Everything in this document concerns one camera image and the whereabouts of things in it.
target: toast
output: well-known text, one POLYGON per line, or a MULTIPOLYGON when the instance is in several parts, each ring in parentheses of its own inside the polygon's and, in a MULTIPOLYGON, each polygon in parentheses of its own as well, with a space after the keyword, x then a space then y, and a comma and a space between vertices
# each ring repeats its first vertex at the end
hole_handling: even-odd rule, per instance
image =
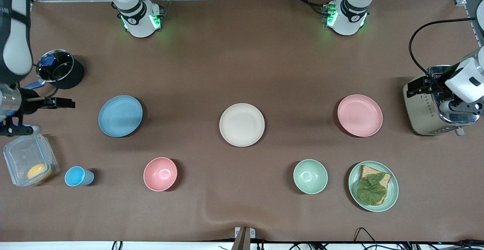
MULTIPOLYGON (((380 172, 381 171, 379 171, 377 169, 373 169, 372 167, 368 167, 367 165, 363 165, 361 167, 360 180, 363 177, 368 176, 369 174, 379 174, 380 172)), ((380 181, 380 185, 385 187, 385 189, 387 190, 387 193, 388 193, 388 183, 390 182, 390 178, 392 178, 392 176, 390 174, 385 174, 385 176, 380 181)), ((379 202, 376 203, 376 205, 381 205, 383 203, 383 201, 385 200, 385 197, 387 197, 387 193, 385 193, 385 196, 383 196, 382 199, 379 202)))

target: blue plate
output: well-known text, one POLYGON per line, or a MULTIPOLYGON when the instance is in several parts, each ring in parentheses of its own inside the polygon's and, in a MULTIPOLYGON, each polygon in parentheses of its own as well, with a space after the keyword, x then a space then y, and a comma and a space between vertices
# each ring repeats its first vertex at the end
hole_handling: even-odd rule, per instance
POLYGON ((99 112, 99 127, 110 137, 124 137, 138 128, 143 108, 135 98, 122 95, 107 101, 99 112))

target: green leaf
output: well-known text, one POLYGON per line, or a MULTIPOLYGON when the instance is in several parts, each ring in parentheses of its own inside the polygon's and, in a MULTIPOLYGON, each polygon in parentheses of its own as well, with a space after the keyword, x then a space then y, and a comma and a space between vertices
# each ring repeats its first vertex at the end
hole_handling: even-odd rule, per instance
POLYGON ((380 172, 360 179, 356 196, 367 205, 376 205, 387 193, 385 187, 379 183, 384 176, 385 173, 380 172))

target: brown table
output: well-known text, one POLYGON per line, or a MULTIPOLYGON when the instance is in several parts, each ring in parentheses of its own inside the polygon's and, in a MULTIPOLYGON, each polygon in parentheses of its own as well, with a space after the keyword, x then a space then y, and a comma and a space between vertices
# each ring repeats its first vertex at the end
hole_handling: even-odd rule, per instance
MULTIPOLYGON (((26 117, 42 125, 61 172, 17 188, 2 164, 0 240, 210 240, 241 225, 284 241, 352 240, 360 226, 377 240, 484 236, 484 124, 464 137, 416 136, 402 98, 403 85, 419 74, 410 36, 432 20, 465 17, 452 0, 375 0, 351 37, 323 29, 298 0, 173 2, 163 31, 146 39, 124 32, 116 13, 109 3, 34 4, 34 59, 64 48, 87 72, 57 94, 76 109, 26 117), (375 136, 354 138, 340 128, 335 108, 353 93, 380 104, 384 124, 375 136), (126 138, 108 137, 97 124, 116 95, 135 96, 146 108, 141 128, 126 138), (253 147, 232 147, 218 131, 223 110, 240 102, 266 119, 253 147), (155 193, 142 174, 162 156, 175 159, 179 179, 155 193), (305 158, 328 170, 320 194, 294 186, 292 169, 305 158), (398 179, 400 196, 387 212, 362 210, 347 191, 349 170, 364 160, 382 162, 398 179), (95 185, 66 186, 75 165, 94 169, 95 185)), ((428 27, 414 47, 429 66, 454 64, 478 46, 470 23, 460 22, 428 27)), ((10 140, 1 138, 2 146, 10 140)))

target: green bowl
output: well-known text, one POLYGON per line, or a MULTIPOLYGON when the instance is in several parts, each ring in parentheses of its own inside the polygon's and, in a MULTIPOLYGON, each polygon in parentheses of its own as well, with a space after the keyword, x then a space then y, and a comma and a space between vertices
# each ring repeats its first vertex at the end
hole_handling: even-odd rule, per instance
POLYGON ((328 184, 328 171, 320 162, 305 159, 294 168, 294 183, 303 193, 320 193, 328 184))
POLYGON ((381 164, 380 162, 376 161, 363 161, 358 163, 349 173, 348 179, 348 186, 349 192, 353 199, 360 205, 360 207, 371 211, 371 212, 384 212, 389 210, 398 199, 398 182, 396 181, 396 177, 394 173, 385 165, 381 164), (392 178, 388 183, 388 191, 385 200, 381 205, 367 205, 366 203, 362 202, 358 196, 356 195, 358 191, 358 181, 360 180, 361 176, 361 167, 363 165, 367 165, 368 167, 372 167, 373 169, 377 169, 379 171, 385 171, 387 174, 391 174, 392 178))

